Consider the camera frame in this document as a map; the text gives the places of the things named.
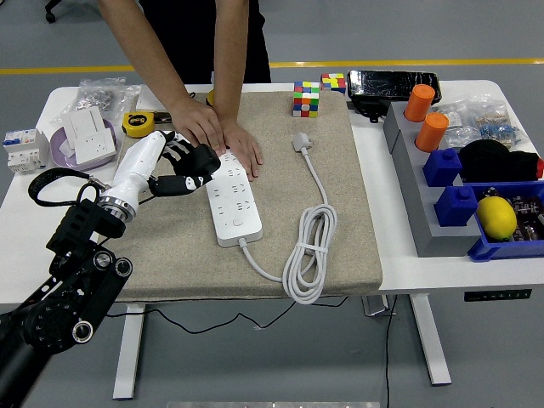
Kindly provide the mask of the person's left hand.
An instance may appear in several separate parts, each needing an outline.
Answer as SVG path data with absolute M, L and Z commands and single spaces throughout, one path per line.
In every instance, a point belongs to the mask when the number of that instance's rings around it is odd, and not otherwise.
M 257 140 L 236 119 L 222 119 L 219 121 L 223 132 L 224 147 L 235 155 L 246 171 L 249 181 L 259 176 L 259 167 L 264 164 L 264 157 Z

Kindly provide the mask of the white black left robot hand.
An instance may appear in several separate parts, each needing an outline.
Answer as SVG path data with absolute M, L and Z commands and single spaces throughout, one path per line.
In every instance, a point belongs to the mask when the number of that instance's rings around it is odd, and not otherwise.
M 152 173 L 162 158 L 170 162 L 174 174 L 154 178 Z M 211 181 L 220 166 L 208 145 L 193 146 L 179 133 L 155 131 L 128 148 L 100 200 L 135 209 L 146 190 L 154 196 L 185 196 Z

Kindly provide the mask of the person's right hand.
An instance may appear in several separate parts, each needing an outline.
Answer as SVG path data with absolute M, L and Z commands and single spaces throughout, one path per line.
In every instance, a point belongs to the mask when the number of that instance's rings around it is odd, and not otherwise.
M 177 132 L 192 145 L 208 145 L 219 156 L 225 152 L 223 131 L 211 108 L 189 97 L 175 101 L 167 109 Z

